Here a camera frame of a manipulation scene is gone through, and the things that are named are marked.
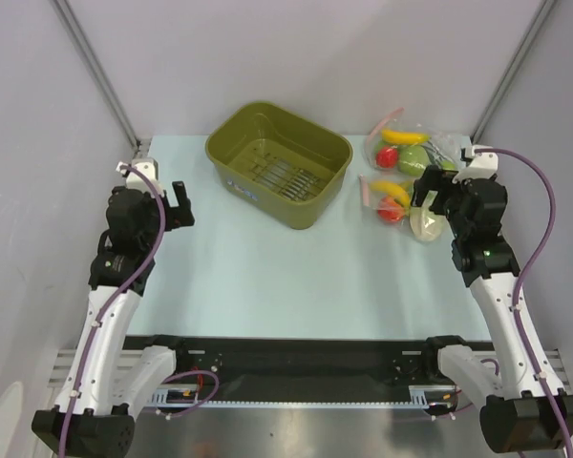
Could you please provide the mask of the fake napa cabbage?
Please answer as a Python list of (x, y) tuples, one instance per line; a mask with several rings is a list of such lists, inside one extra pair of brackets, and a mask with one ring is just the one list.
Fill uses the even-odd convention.
[(417, 240), (431, 242), (442, 234), (446, 225), (446, 218), (436, 215), (427, 206), (412, 207), (409, 222)]

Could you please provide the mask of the clear zip top bag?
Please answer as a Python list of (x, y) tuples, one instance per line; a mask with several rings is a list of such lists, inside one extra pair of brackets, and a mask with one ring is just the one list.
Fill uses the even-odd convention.
[(420, 206), (412, 206), (414, 181), (397, 182), (387, 175), (358, 177), (361, 204), (383, 224), (421, 243), (432, 243), (447, 230), (444, 216), (431, 211), (437, 191), (430, 191)]

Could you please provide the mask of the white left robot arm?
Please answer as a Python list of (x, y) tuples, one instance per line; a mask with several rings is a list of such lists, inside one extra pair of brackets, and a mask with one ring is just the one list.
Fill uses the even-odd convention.
[(190, 373), (190, 357), (162, 338), (124, 376), (117, 374), (164, 233), (195, 222), (184, 183), (172, 187), (175, 207), (165, 194), (126, 186), (109, 197), (108, 227), (91, 265), (87, 315), (70, 371), (53, 407), (32, 419), (32, 432), (59, 457), (125, 456), (135, 421), (159, 385)]

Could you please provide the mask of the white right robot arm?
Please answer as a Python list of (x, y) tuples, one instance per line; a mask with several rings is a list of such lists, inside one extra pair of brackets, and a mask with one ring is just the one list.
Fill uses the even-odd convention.
[(412, 205), (435, 198), (433, 213), (452, 229), (453, 263), (488, 327), (498, 372), (457, 336), (430, 338), (421, 359), (433, 383), (454, 382), (476, 407), (483, 437), (495, 453), (562, 449), (573, 456), (573, 394), (547, 361), (518, 281), (520, 267), (501, 233), (508, 202), (494, 177), (458, 179), (429, 166), (414, 183)]

